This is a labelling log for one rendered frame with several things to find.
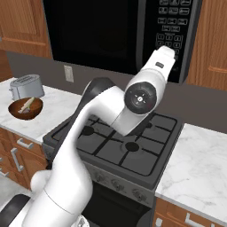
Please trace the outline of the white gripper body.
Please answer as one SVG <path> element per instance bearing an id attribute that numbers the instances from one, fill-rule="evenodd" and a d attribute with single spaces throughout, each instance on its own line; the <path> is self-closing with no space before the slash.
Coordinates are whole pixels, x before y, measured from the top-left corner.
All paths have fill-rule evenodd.
<path id="1" fill-rule="evenodd" d="M 175 62 L 175 51 L 168 46 L 162 45 L 153 52 L 155 59 L 160 63 Z"/>

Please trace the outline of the black microwave oven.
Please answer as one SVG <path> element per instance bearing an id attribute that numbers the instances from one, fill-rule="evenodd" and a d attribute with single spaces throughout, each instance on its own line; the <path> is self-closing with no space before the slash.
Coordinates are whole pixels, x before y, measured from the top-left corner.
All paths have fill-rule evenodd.
<path id="1" fill-rule="evenodd" d="M 175 51 L 168 80 L 182 83 L 188 75 L 202 0 L 146 0 L 143 66 L 153 51 L 166 45 Z"/>

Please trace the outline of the black microwave door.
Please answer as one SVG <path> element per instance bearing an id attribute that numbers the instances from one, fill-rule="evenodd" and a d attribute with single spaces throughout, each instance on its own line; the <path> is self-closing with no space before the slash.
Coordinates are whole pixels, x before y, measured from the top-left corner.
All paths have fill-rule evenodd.
<path id="1" fill-rule="evenodd" d="M 139 0 L 43 0 L 55 60 L 136 74 Z"/>

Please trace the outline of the brown bowl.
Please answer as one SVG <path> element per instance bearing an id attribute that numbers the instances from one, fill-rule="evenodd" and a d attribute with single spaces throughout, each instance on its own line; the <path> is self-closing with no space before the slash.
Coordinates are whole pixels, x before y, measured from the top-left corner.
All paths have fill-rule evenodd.
<path id="1" fill-rule="evenodd" d="M 9 113 L 20 120 L 33 120 L 43 109 L 43 101 L 40 98 L 35 98 L 30 105 L 30 110 L 25 113 L 20 113 L 21 107 L 28 101 L 28 98 L 23 98 L 14 101 L 8 106 Z"/>

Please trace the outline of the black oven door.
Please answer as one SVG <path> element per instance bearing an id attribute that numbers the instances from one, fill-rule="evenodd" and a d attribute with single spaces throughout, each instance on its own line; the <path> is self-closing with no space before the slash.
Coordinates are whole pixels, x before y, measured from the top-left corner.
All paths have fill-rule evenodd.
<path id="1" fill-rule="evenodd" d="M 90 227 L 150 227 L 151 214 L 150 208 L 97 183 L 82 212 Z"/>

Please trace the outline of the wooden base cupboard door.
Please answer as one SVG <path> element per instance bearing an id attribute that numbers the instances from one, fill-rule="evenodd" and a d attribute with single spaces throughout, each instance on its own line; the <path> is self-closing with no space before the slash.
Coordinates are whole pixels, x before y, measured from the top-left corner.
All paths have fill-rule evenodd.
<path id="1" fill-rule="evenodd" d="M 17 159 L 20 165 L 24 166 L 23 170 L 19 172 L 16 168 L 12 158 L 11 149 L 17 148 Z M 11 143 L 0 140 L 0 168 L 3 172 L 9 172 L 7 176 L 12 181 L 30 189 L 30 181 L 34 173 L 38 170 L 45 170 L 47 166 L 46 159 L 37 156 L 18 146 L 12 146 Z"/>

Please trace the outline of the black stove with hob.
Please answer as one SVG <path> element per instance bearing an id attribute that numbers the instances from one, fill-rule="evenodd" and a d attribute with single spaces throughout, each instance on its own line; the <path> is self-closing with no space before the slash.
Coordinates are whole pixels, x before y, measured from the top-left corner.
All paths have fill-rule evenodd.
<path id="1" fill-rule="evenodd" d="M 119 194 L 152 210 L 152 226 L 154 192 L 182 127 L 181 120 L 155 113 L 140 134 L 124 137 L 91 116 L 78 137 L 77 151 L 92 182 L 117 192 L 112 185 L 117 180 L 124 186 Z M 96 181 L 96 172 L 106 177 L 105 184 Z M 138 201 L 133 189 L 141 191 L 146 200 Z"/>

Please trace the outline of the grey stove knob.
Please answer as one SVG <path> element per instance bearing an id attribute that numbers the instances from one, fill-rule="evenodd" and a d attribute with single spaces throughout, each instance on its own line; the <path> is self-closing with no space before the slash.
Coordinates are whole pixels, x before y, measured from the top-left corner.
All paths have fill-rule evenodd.
<path id="1" fill-rule="evenodd" d="M 146 196 L 141 191 L 139 191 L 138 189 L 133 189 L 132 194 L 137 198 L 138 201 L 145 201 L 146 200 Z"/>
<path id="2" fill-rule="evenodd" d="M 117 180 L 113 180 L 112 185 L 117 192 L 124 190 L 124 186 L 121 185 Z"/>
<path id="3" fill-rule="evenodd" d="M 96 172 L 95 173 L 95 179 L 98 183 L 103 183 L 103 184 L 106 183 L 106 177 L 102 173 Z"/>

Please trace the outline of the silver toaster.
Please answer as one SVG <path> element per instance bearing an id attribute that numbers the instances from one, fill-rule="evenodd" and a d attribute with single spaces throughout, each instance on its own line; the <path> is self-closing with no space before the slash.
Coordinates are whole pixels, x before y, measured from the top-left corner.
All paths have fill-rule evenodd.
<path id="1" fill-rule="evenodd" d="M 41 78 L 38 74 L 27 74 L 12 81 L 9 91 L 12 93 L 13 100 L 44 96 Z"/>

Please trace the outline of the pale long vegetable piece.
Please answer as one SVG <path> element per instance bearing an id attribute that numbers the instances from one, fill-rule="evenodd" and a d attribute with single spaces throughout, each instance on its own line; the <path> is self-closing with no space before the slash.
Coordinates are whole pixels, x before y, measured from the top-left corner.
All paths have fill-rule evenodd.
<path id="1" fill-rule="evenodd" d="M 25 104 L 23 107 L 21 107 L 21 109 L 19 110 L 19 113 L 23 113 L 26 109 L 29 109 L 30 105 L 34 102 L 35 98 L 32 97 L 30 98 Z"/>

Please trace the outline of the wooden drawer front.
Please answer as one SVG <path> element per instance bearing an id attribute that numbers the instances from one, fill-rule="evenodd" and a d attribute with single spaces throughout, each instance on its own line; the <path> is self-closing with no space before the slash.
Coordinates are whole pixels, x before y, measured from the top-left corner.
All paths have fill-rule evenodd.
<path id="1" fill-rule="evenodd" d="M 3 129 L 3 128 L 0 128 L 0 137 L 1 138 L 4 138 L 6 140 L 9 140 L 10 142 L 12 142 L 13 144 L 17 144 L 17 140 L 20 139 L 20 138 L 23 138 L 23 142 L 26 143 L 26 144 L 30 144 L 30 143 L 33 143 L 34 144 L 34 147 L 32 149 L 28 149 L 29 151 L 32 151 L 34 153 L 38 153 L 38 154 L 41 154 L 43 152 L 42 150 L 42 147 L 36 143 L 36 142 L 33 142 L 27 138 L 24 138 L 22 136 L 19 136 L 15 133 L 12 133 L 10 132 L 9 130 L 6 130 L 6 129 Z"/>
<path id="2" fill-rule="evenodd" d="M 153 227 L 155 227 L 157 218 L 162 220 L 161 227 L 191 227 L 184 222 L 187 213 L 196 215 L 191 211 L 157 198 L 153 215 Z M 219 224 L 217 221 L 210 221 L 207 218 L 204 219 L 208 221 L 207 227 L 227 227 L 227 224 Z"/>

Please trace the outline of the wooden wall cupboard door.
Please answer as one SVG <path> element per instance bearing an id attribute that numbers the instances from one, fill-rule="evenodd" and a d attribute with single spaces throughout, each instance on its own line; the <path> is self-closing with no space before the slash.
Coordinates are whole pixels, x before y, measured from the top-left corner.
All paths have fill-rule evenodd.
<path id="1" fill-rule="evenodd" d="M 51 58 L 42 0 L 0 0 L 0 50 Z"/>
<path id="2" fill-rule="evenodd" d="M 187 83 L 227 91 L 227 0 L 203 0 Z"/>

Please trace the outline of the white wall socket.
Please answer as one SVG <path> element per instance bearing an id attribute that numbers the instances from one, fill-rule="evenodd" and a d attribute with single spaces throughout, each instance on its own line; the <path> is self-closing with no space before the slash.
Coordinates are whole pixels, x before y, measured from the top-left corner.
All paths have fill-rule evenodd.
<path id="1" fill-rule="evenodd" d="M 64 66 L 65 70 L 65 77 L 67 82 L 73 82 L 74 76 L 73 76 L 73 68 L 70 66 Z"/>

